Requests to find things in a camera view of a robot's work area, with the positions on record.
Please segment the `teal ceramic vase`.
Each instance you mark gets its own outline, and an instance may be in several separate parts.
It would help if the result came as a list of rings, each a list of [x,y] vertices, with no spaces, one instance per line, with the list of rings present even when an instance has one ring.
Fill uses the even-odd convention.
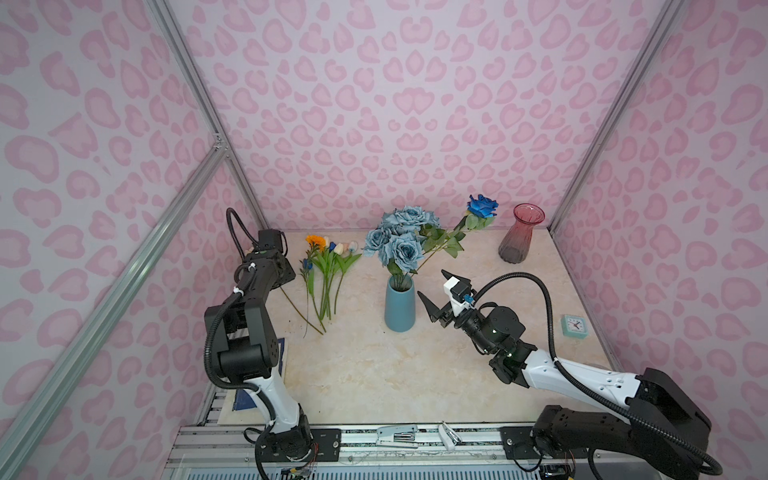
[[[393,275],[387,283],[384,319],[386,326],[398,333],[410,330],[415,324],[415,288],[413,280],[405,275]]]

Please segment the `orange carnation stem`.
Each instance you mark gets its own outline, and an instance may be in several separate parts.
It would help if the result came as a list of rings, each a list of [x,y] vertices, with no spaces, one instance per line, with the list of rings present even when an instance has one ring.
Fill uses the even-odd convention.
[[[303,259],[309,258],[312,261],[314,276],[319,274],[322,277],[325,277],[326,270],[327,270],[327,261],[325,258],[325,250],[326,250],[327,242],[323,237],[317,236],[317,235],[308,235],[306,237],[306,242],[307,242],[308,248],[305,251],[305,256]],[[323,300],[320,300],[320,303],[317,303],[317,305],[320,310],[321,318],[324,321],[325,310],[324,310]]]

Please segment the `dusty blue rose bouquet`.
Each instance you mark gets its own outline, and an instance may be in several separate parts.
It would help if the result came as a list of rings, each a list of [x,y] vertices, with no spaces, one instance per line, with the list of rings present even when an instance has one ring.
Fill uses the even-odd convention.
[[[375,257],[389,272],[389,285],[398,292],[413,286],[413,277],[422,264],[439,251],[453,258],[463,250],[466,219],[453,228],[444,228],[432,212],[418,206],[406,206],[385,213],[379,225],[369,231],[362,249],[366,257]]]

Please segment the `blue rose stem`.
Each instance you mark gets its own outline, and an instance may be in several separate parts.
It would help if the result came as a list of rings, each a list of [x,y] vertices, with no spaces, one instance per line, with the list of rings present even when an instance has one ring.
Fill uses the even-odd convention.
[[[483,230],[493,224],[498,207],[499,203],[490,197],[483,194],[471,195],[463,216],[454,227],[424,226],[421,229],[425,237],[422,251],[426,257],[414,273],[438,252],[445,251],[452,258],[456,258],[464,250],[462,241],[470,232]]]

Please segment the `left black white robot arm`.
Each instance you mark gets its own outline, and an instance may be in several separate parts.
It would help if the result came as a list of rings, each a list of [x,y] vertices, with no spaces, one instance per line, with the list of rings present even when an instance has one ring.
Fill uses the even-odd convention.
[[[299,461],[314,451],[313,437],[279,372],[280,346],[267,310],[269,294],[295,279],[285,252],[282,232],[258,232],[252,252],[236,269],[232,293],[205,311],[203,362],[213,385],[245,392],[262,414],[258,451]]]

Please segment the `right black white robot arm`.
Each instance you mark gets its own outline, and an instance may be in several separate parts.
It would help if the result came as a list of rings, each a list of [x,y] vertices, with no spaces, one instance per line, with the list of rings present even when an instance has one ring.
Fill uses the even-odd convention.
[[[534,274],[503,274],[481,289],[469,279],[444,271],[448,302],[437,306],[419,296],[433,323],[463,331],[505,385],[555,392],[593,406],[575,411],[546,405],[531,429],[529,443],[538,452],[557,456],[575,449],[630,455],[671,479],[720,476],[722,465],[708,452],[712,423],[703,410],[666,373],[617,372],[566,360],[556,352],[553,305],[544,282]],[[525,327],[517,313],[483,296],[513,279],[534,283],[544,300],[547,346],[523,341]]]

